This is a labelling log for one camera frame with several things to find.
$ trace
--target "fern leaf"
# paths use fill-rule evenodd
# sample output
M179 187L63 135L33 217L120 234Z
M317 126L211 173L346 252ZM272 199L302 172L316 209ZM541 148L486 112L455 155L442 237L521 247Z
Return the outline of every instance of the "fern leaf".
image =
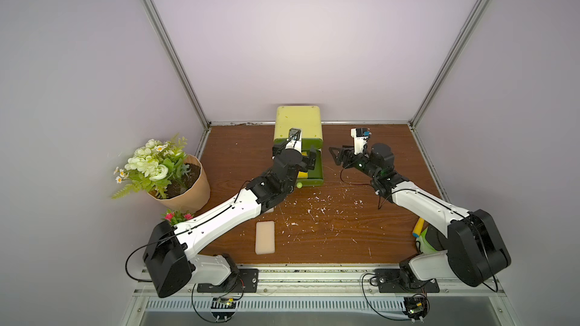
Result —
M111 198L113 198L113 199L119 199L119 198L122 198L124 196L127 196L131 192L131 190L133 190L133 189L134 189L134 185L133 184L127 184L121 190L119 190L118 192L114 193Z

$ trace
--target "green leaf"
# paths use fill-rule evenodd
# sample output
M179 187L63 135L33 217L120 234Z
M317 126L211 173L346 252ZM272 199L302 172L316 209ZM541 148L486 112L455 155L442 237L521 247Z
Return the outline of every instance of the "green leaf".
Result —
M170 159L166 158L163 160L163 165L167 166L169 173L173 172L174 164L171 162Z
M133 184L127 184L121 190L119 190L118 192L114 193L111 198L113 198L113 199L122 198L124 196L129 195L129 193L131 192L131 190L134 190L134 185Z

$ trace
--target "brown paper pot wrap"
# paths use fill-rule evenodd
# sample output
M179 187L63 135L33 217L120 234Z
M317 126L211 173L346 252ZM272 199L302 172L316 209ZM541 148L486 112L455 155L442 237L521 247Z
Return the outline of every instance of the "brown paper pot wrap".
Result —
M204 167L197 160L197 157L187 155L183 162L185 164L194 164L201 168L198 179L188 191L171 199L157 199L155 190L149 192L149 195L169 209L178 210L182 213L189 211L189 213L193 214L206 205L209 200L208 176L205 174Z

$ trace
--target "metal vent grille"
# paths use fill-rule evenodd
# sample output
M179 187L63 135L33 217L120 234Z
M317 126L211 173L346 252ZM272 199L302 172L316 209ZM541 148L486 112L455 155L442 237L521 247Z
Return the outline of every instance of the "metal vent grille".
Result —
M371 305L380 312L392 312L402 316L405 309L403 297L377 296L370 299ZM198 311L209 312L226 308L222 304L213 302L211 297L194 297L195 308ZM193 312L192 301L186 297L150 297L147 311L187 311ZM364 312L373 313L363 297L247 297L236 302L235 312Z

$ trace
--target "yellow foam stick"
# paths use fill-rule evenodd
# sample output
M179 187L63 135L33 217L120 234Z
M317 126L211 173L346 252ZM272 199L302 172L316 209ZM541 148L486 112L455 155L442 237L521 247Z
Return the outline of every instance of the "yellow foam stick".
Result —
M415 238L419 238L421 231L423 230L423 224L425 224L425 220L423 218L419 218L417 224L415 224L415 228L413 228L413 236Z

